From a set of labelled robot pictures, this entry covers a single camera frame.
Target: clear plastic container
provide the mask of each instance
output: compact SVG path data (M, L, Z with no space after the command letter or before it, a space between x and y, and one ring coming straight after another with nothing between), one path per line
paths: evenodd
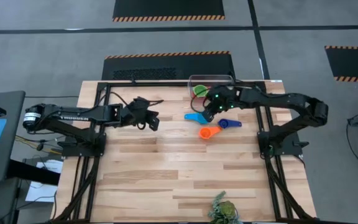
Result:
M234 80L230 75L192 75L189 78L187 89L191 99L194 98L192 106L197 111L203 111L203 102L208 89L215 85L232 85Z

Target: floor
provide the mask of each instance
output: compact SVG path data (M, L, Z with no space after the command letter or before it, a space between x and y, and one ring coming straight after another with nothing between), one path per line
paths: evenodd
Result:
M252 26L247 1L223 2L225 21L112 23L114 0L0 0L0 91L25 90L28 96L78 95L83 80L101 78L106 55L230 50L237 78L283 80L287 92L317 97L329 105L327 125L299 132L301 140L311 143L304 148L311 193L322 220L358 223L358 161L349 150L345 132L346 119L358 114L358 83L334 81L324 52L325 45L358 46L358 29L346 28L358 25L358 1L253 0L264 54L250 29L105 29ZM292 30L263 29L275 26L291 26ZM96 30L69 34L64 29ZM18 30L33 31L23 34ZM74 106L76 99L27 99L24 108L40 102ZM17 133L25 136L21 127ZM349 137L358 153L358 127L351 128ZM16 144L12 158L20 161L34 154L39 152ZM19 223L46 220L51 209L45 206L21 212Z

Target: green object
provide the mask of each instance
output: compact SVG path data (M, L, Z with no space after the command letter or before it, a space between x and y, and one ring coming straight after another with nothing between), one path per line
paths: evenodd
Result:
M210 224L242 224L234 204L230 201L220 202L225 194L222 191L212 202L213 211L208 213L213 218Z
M208 88L204 85L196 85L193 87L193 93L197 97L204 97L208 93Z

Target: wooden table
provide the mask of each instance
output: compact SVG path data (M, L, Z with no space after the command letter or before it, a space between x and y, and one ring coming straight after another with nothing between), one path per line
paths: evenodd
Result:
M94 103L98 82L83 82L79 107ZM284 93L282 82L265 82L270 93ZM126 101L141 96L165 101L151 110L160 112L153 132L136 127L107 128L108 144L101 158L94 195L92 222L208 222L213 198L221 191L238 209L242 221L275 220L264 161L259 157L255 109L233 109L217 114L242 122L209 140L198 137L201 126L185 121L192 113L186 87L113 87ZM110 103L120 103L111 95ZM291 120L289 110L271 108L275 124ZM89 124L76 122L85 128ZM289 191L315 216L303 164L282 156ZM57 191L57 214L71 199L77 158L65 160ZM282 195L277 189L285 216ZM85 194L80 217L85 213Z

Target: orange measuring cup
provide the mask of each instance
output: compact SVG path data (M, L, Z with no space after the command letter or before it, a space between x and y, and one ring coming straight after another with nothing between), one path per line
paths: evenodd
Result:
M203 139L209 139L214 134L220 133L221 131L221 127L205 127L200 129L198 135Z

